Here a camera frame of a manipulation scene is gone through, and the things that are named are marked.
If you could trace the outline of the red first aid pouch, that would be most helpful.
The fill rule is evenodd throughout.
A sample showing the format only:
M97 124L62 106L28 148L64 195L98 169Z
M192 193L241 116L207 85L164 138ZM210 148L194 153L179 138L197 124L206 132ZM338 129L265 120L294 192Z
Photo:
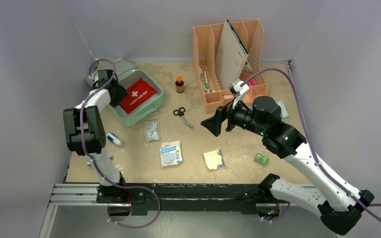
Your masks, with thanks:
M151 96L156 94L156 90L150 86L146 81L140 78L128 89L128 96L123 98L119 106L127 113L130 114L138 106L147 101Z

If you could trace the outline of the gauze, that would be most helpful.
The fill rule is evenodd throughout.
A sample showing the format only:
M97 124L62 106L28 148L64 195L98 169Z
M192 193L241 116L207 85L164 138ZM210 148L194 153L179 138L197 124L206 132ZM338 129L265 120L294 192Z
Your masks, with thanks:
M221 149L205 152L203 159L206 167L210 171L221 170L226 167Z

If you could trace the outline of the black handled scissors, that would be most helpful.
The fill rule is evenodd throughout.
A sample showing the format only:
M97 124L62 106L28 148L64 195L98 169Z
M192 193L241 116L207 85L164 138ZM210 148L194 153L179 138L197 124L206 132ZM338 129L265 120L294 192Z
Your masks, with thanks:
M181 120L183 121L183 123L189 127L191 130L194 130L194 126L191 125L188 120L186 119L186 116L185 116L185 112L186 112L186 109L184 107L179 107L178 109L175 109L173 110L173 114L175 116L178 116L181 118Z

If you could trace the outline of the blue wet wipes pack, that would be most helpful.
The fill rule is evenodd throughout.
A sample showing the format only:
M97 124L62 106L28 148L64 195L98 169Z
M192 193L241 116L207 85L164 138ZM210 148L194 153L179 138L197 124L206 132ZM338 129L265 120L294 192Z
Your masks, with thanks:
M276 102L276 104L281 108L280 116L282 118L287 118L289 116L289 113L288 113L288 111L286 109L286 106L285 106L283 100L280 100L280 101Z

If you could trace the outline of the white blue mask packet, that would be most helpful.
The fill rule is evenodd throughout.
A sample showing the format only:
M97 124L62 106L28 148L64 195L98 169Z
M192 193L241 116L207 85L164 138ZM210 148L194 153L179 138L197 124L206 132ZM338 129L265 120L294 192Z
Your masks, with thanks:
M160 159L162 167L180 164L183 161L180 141L162 143Z

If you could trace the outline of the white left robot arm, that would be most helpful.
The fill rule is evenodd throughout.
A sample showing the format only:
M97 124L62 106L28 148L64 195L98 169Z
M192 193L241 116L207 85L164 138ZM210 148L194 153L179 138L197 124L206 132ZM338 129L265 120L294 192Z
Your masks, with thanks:
M121 203L127 199L128 189L105 150L107 136L100 112L107 106L118 106L128 92L118 83L113 70L98 70L96 77L86 99L63 111L65 138L68 149L84 157L98 175L99 199L111 198Z

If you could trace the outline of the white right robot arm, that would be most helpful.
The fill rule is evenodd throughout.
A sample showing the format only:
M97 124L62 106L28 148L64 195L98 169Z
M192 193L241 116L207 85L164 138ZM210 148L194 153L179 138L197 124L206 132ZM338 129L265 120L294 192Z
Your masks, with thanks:
M360 220L374 195L353 187L337 175L311 151L306 138L295 127L282 121L280 114L281 108L272 97L259 96L251 109L243 102L220 106L201 125L217 137L226 120L226 131L238 126L262 136L266 149L300 171L313 187L305 188L268 174L259 185L260 198L266 202L275 198L302 207L317 215L332 232L346 235Z

